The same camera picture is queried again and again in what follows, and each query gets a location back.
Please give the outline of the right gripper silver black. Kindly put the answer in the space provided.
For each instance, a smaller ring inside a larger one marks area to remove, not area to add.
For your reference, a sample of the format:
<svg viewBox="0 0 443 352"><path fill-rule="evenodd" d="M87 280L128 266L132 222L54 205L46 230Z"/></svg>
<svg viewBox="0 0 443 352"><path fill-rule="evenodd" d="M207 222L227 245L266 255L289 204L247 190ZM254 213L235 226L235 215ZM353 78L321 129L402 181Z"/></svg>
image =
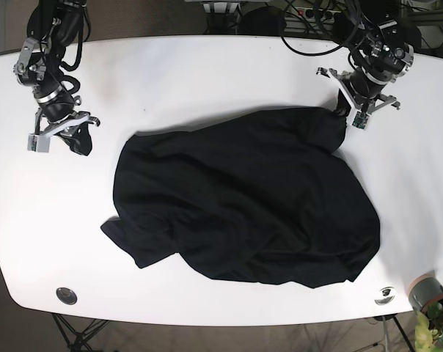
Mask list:
<svg viewBox="0 0 443 352"><path fill-rule="evenodd" d="M58 122L50 122L41 129L41 121L45 117L39 109L35 116L34 132L28 136L27 150L36 153L47 153L53 136L59 137L72 151L78 155L88 156L92 151L92 139L89 125L99 126L100 120L88 111L73 112Z"/></svg>

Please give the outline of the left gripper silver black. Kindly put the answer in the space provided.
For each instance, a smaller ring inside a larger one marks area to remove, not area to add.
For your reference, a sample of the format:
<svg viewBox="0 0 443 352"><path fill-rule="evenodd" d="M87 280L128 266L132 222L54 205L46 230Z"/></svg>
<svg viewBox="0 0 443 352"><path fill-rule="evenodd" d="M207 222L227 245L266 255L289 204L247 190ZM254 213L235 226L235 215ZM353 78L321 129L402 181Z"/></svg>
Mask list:
<svg viewBox="0 0 443 352"><path fill-rule="evenodd" d="M338 73L332 68L319 67L316 74L331 79L337 85L334 113L344 117L350 126L364 130L370 117L378 110L386 106L400 109L396 97L381 92L387 84L377 84L361 70Z"/></svg>

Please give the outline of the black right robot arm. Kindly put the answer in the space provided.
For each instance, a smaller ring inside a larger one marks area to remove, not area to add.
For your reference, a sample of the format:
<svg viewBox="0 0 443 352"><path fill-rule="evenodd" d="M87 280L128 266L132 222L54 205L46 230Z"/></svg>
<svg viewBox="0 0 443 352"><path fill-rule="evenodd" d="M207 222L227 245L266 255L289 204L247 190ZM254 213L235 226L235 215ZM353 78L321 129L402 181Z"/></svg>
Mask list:
<svg viewBox="0 0 443 352"><path fill-rule="evenodd" d="M89 126L100 120L76 111L81 83L70 75L81 63L83 44L91 24L86 1L39 1L27 28L13 73L18 83L31 87L38 105L28 150L47 153L51 138L60 138L78 155L92 151Z"/></svg>

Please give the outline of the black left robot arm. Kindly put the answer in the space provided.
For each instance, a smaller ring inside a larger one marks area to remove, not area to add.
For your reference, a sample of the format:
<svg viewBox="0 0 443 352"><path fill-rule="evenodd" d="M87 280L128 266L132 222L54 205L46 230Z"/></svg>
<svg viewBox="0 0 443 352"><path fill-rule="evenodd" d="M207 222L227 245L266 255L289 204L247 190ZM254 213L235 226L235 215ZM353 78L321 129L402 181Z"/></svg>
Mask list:
<svg viewBox="0 0 443 352"><path fill-rule="evenodd" d="M404 76L414 63L414 47L398 21L380 1L347 1L332 29L333 39L349 50L351 72L320 67L318 75L338 87L334 112L355 128L364 129L372 114L385 106L400 109L400 102L382 93L386 85Z"/></svg>

